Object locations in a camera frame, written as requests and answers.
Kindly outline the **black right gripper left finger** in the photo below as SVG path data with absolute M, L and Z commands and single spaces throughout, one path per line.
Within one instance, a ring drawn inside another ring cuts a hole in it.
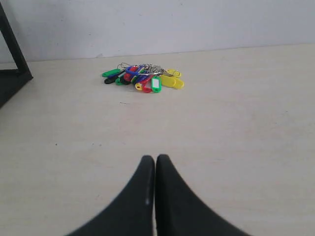
M 155 162 L 145 155 L 117 197 L 70 236 L 152 236 Z

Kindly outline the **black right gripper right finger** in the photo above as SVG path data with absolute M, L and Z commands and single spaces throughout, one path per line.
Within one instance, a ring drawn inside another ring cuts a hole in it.
M 156 224 L 159 236 L 247 236 L 204 204 L 169 156 L 156 162 Z

